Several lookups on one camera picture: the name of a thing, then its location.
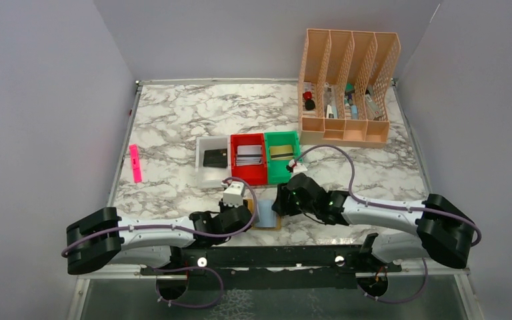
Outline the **yellow-brown card holder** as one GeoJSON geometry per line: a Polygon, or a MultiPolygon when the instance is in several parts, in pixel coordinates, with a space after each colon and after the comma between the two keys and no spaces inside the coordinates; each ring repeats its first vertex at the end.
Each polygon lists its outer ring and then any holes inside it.
{"type": "Polygon", "coordinates": [[[260,228],[256,228],[256,227],[254,227],[254,222],[256,222],[256,221],[258,220],[257,215],[258,215],[258,212],[259,212],[259,211],[258,211],[258,208],[257,208],[257,202],[258,202],[258,200],[257,200],[256,202],[254,202],[254,200],[252,200],[252,199],[245,199],[245,200],[244,200],[244,204],[245,204],[245,206],[248,208],[248,210],[249,210],[253,215],[255,215],[255,218],[254,218],[254,220],[253,220],[253,222],[252,222],[252,224],[251,224],[250,228],[251,228],[251,229],[256,229],[256,230],[264,230],[264,231],[278,231],[278,230],[280,230],[280,228],[281,228],[281,218],[280,218],[279,216],[278,216],[278,218],[277,218],[279,225],[278,225],[278,227],[277,227],[277,228],[275,228],[275,229],[260,229],[260,228]]]}

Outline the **green plastic bin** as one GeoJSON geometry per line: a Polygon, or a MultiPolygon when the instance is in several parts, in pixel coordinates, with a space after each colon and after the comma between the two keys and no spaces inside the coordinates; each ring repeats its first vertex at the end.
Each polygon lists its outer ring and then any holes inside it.
{"type": "Polygon", "coordinates": [[[301,154],[299,135],[296,131],[274,131],[264,133],[267,153],[268,184],[286,183],[291,178],[287,166],[301,154]]]}

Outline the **red plastic bin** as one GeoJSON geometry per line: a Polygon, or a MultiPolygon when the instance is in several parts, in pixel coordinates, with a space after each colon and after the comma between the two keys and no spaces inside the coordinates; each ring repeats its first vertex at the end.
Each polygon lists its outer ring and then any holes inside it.
{"type": "Polygon", "coordinates": [[[231,174],[252,186],[268,183],[267,154],[262,133],[230,136],[231,174]]]}

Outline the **white plastic bin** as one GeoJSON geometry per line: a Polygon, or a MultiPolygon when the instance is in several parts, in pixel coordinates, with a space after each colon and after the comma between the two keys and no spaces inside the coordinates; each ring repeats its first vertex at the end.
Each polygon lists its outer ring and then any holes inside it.
{"type": "Polygon", "coordinates": [[[230,136],[198,137],[195,154],[195,178],[200,189],[219,188],[231,176],[230,136]]]}

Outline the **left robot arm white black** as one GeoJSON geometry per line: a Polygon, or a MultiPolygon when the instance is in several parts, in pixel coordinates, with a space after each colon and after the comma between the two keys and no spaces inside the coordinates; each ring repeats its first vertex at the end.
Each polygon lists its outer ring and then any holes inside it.
{"type": "Polygon", "coordinates": [[[173,248],[206,249],[250,229],[255,215],[244,205],[220,212],[196,211],[174,219],[131,219],[104,207],[66,228],[62,257],[70,275],[98,271],[109,264],[163,267],[173,248]]]}

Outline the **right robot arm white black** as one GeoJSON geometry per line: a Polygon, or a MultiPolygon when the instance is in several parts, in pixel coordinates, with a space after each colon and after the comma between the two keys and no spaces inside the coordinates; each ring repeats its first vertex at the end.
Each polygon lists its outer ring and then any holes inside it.
{"type": "Polygon", "coordinates": [[[280,216],[313,214],[326,225],[370,225],[392,229],[368,236],[364,248],[374,263],[430,258],[453,269],[467,266],[476,225],[442,195],[420,201],[382,201],[348,191],[326,191],[303,173],[277,187],[272,209],[280,216]]]}

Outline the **gold card with stripe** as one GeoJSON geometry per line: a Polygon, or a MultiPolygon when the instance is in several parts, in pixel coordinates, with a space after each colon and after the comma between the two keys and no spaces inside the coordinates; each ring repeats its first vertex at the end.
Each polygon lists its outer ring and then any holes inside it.
{"type": "Polygon", "coordinates": [[[269,147],[269,157],[272,161],[291,160],[294,150],[291,145],[274,145],[269,147]]]}

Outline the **white cards stack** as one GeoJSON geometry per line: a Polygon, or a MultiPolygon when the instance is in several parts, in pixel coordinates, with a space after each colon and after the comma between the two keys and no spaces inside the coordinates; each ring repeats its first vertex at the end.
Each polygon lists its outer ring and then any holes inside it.
{"type": "Polygon", "coordinates": [[[236,166],[260,165],[263,160],[261,145],[239,145],[237,147],[236,166]]]}

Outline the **black card in white bin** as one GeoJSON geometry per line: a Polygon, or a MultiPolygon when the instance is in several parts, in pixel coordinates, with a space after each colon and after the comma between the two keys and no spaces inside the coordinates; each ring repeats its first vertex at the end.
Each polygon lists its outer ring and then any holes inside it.
{"type": "Polygon", "coordinates": [[[209,149],[203,153],[203,166],[225,169],[228,167],[227,149],[209,149]]]}

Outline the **red and black stamp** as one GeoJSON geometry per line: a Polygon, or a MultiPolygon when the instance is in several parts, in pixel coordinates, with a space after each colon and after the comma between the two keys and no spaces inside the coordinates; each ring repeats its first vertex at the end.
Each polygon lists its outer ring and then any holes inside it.
{"type": "Polygon", "coordinates": [[[313,100],[313,94],[310,91],[305,91],[302,94],[303,98],[303,107],[306,111],[312,111],[316,108],[316,104],[313,100]]]}

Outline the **pink highlighter marker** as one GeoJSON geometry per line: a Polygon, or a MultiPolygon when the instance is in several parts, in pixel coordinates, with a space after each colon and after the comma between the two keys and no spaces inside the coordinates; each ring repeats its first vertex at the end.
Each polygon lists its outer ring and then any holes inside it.
{"type": "Polygon", "coordinates": [[[136,144],[131,144],[129,146],[129,155],[131,159],[131,168],[133,172],[133,181],[135,183],[142,182],[142,170],[139,156],[139,148],[136,144]]]}

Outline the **peach plastic desk organizer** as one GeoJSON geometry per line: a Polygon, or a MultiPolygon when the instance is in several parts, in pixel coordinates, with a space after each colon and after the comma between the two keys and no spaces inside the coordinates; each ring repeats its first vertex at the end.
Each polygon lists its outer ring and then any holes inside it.
{"type": "Polygon", "coordinates": [[[297,84],[300,142],[384,147],[390,128],[385,97],[400,53],[396,33],[308,29],[297,84]],[[312,111],[303,107],[305,91],[313,94],[312,111]],[[382,120],[368,120],[366,94],[380,106],[382,120]],[[358,120],[351,118],[350,99],[358,120]]]}

